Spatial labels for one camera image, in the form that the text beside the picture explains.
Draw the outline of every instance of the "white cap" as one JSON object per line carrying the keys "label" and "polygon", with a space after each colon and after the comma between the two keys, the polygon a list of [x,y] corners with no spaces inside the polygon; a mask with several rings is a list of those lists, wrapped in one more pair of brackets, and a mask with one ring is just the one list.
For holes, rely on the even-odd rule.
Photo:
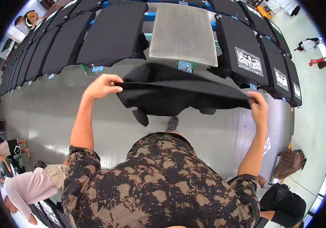
{"label": "white cap", "polygon": [[2,195],[3,201],[5,201],[5,198],[7,196],[6,182],[7,182],[8,179],[10,179],[10,178],[9,177],[6,177],[5,182],[3,183],[3,186],[1,188],[1,195]]}

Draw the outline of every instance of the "gray sneaker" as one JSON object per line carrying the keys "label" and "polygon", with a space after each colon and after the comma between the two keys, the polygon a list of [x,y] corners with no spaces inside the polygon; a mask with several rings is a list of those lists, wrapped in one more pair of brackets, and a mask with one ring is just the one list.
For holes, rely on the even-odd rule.
{"label": "gray sneaker", "polygon": [[177,116],[172,116],[172,118],[168,122],[168,125],[167,125],[167,128],[165,129],[165,132],[174,131],[174,130],[176,130],[177,126],[178,126],[178,117]]}

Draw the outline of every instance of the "concrete floor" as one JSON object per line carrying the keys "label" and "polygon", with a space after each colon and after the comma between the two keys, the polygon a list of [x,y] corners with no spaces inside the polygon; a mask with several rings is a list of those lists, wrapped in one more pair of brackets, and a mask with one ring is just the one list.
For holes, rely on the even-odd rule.
{"label": "concrete floor", "polygon": [[[125,59],[103,73],[123,77],[141,59]],[[164,61],[176,66],[177,62]],[[230,79],[222,79],[197,65],[194,73],[220,81],[237,89]],[[1,118],[6,120],[7,139],[27,138],[31,159],[23,157],[26,170],[32,171],[35,161],[63,163],[69,152],[69,139],[78,111],[80,98],[86,87],[96,78],[85,77],[79,66],[68,66],[61,74],[49,79],[25,83],[2,97]],[[293,132],[293,115],[288,103],[265,98],[270,106],[268,136],[271,149],[265,154],[260,174],[269,179],[276,154],[285,148]],[[95,150],[101,166],[110,169],[124,162],[131,146],[143,136],[165,130],[169,117],[149,116],[149,125],[139,124],[115,94],[97,100],[93,111]],[[251,111],[244,108],[217,110],[215,115],[204,115],[194,108],[182,111],[177,130],[188,137],[197,155],[223,178],[235,176],[255,134]]]}

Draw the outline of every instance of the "cable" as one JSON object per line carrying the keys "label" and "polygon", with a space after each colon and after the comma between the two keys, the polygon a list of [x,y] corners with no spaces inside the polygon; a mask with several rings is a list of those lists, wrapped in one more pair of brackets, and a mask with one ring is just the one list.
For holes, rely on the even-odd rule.
{"label": "cable", "polygon": [[[296,184],[300,185],[299,183],[297,183],[291,176],[288,176],[289,178],[291,178]],[[317,198],[317,196],[315,194],[313,194],[312,192],[310,192],[309,190],[307,190],[304,186],[300,185],[303,189],[305,189],[306,191],[308,191],[309,193],[311,193],[313,196],[315,196]]]}

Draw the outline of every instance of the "camouflage print shirt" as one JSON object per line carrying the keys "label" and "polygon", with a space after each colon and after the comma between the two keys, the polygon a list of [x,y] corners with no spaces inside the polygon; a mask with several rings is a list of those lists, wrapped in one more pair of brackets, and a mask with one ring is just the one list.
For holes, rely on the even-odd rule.
{"label": "camouflage print shirt", "polygon": [[72,227],[254,227],[257,177],[225,183],[180,135],[153,133],[126,162],[101,171],[98,155],[70,147],[62,205]]}

